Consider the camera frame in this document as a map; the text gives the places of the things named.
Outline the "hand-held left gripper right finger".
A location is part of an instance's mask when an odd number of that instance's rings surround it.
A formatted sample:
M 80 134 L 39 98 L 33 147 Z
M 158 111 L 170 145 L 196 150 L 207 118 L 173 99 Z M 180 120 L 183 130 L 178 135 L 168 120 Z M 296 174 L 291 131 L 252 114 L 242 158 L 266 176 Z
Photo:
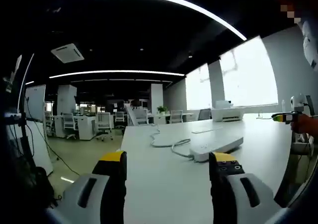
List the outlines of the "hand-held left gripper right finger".
M 230 154 L 209 153 L 209 178 L 215 224 L 265 224 L 282 209 L 272 189 Z

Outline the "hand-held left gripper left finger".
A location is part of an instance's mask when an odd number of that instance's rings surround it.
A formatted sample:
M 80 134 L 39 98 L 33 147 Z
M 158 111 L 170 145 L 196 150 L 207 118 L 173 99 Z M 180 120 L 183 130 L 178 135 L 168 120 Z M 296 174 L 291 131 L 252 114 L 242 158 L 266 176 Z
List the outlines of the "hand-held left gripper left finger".
M 127 153 L 104 155 L 92 173 L 81 175 L 53 209 L 57 224 L 122 224 L 127 180 Z

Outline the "person's right hand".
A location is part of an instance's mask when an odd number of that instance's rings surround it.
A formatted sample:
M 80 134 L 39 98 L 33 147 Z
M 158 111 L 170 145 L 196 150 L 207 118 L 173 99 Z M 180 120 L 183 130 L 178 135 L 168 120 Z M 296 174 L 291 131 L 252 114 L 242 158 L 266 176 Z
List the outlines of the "person's right hand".
M 318 136 L 318 120 L 305 114 L 299 115 L 297 121 L 291 122 L 290 126 L 295 133 L 306 133 L 313 137 Z

